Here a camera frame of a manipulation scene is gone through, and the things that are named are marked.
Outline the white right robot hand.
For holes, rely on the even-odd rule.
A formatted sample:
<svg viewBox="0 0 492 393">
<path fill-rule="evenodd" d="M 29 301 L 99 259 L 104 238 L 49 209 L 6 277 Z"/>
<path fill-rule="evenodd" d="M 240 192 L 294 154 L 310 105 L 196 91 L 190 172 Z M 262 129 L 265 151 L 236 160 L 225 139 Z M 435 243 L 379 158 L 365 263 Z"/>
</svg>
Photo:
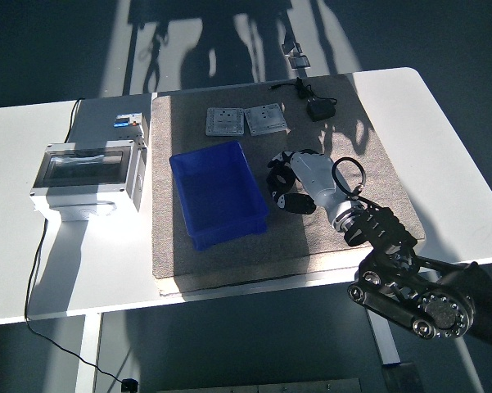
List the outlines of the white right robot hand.
<svg viewBox="0 0 492 393">
<path fill-rule="evenodd" d="M 333 221 L 348 210 L 342 187 L 348 187 L 341 173 L 334 170 L 330 157 L 315 151 L 283 151 L 269 163 L 268 189 L 278 208 L 287 212 L 311 215 L 318 207 Z"/>
</svg>

